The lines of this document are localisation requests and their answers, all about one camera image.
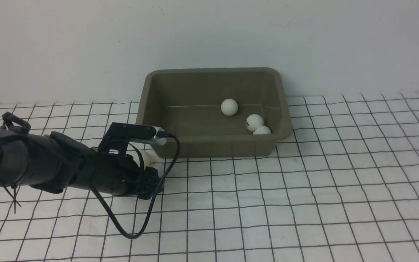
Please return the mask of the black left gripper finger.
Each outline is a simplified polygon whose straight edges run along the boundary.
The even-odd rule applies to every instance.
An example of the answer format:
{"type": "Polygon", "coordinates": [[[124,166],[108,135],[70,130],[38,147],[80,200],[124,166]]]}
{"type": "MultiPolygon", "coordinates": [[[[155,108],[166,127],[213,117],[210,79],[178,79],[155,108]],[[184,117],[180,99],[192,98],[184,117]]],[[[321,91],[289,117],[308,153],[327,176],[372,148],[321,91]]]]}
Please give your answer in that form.
{"type": "Polygon", "coordinates": [[[145,167],[137,183],[137,197],[142,200],[150,200],[153,196],[163,191],[163,184],[160,184],[161,177],[158,170],[153,167],[145,167]]]}

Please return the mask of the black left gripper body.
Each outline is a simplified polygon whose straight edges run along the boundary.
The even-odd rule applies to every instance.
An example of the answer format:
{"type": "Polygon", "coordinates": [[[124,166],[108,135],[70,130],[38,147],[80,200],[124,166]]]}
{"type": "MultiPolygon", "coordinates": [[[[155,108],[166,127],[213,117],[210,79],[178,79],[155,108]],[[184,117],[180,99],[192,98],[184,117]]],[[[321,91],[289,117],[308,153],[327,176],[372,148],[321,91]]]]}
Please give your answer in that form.
{"type": "Polygon", "coordinates": [[[130,155],[100,153],[91,148],[80,150],[80,189],[90,183],[98,192],[115,196],[146,196],[144,172],[130,155]]]}

